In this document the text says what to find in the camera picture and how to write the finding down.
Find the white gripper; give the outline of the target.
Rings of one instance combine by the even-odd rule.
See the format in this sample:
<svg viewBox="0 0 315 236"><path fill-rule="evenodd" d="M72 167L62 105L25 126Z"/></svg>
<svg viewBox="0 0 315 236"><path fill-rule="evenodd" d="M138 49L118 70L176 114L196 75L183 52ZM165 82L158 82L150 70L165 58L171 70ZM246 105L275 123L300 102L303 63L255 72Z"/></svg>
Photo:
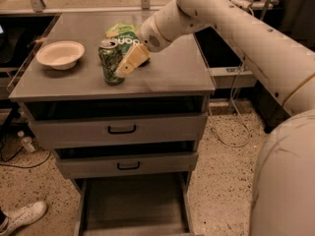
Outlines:
<svg viewBox="0 0 315 236"><path fill-rule="evenodd" d="M119 63L115 73L119 78L127 77L140 65L150 59L151 52L160 52L170 45L159 32L156 17L148 17L138 28L137 36L142 43L129 48L126 55Z"/></svg>

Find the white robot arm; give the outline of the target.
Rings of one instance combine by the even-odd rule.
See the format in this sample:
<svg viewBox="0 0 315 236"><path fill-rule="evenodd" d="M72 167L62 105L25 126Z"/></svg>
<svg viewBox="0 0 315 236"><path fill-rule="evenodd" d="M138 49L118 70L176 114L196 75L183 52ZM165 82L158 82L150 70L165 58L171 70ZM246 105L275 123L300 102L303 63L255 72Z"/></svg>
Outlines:
<svg viewBox="0 0 315 236"><path fill-rule="evenodd" d="M202 26L235 48L289 114L257 159L249 236L315 236L315 54L230 0L171 0L143 22L139 44L120 62L126 77L152 52Z"/></svg>

